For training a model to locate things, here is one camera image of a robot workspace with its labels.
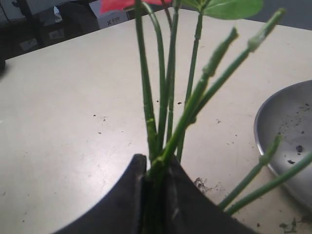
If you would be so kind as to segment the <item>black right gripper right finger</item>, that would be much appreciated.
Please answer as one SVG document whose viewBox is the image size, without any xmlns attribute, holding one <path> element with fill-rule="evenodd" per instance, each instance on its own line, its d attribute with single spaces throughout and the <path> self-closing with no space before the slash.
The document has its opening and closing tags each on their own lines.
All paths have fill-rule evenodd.
<svg viewBox="0 0 312 234">
<path fill-rule="evenodd" d="M 222 211 L 188 177 L 175 157 L 163 186 L 165 234 L 252 234 L 251 228 Z"/>
</svg>

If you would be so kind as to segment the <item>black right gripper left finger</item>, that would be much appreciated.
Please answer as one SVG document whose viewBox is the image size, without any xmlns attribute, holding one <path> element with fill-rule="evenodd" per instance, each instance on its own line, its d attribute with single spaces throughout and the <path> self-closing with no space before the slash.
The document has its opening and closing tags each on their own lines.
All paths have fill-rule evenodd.
<svg viewBox="0 0 312 234">
<path fill-rule="evenodd" d="M 93 208 L 57 234 L 139 234 L 147 158 L 135 154 L 118 182 Z"/>
</svg>

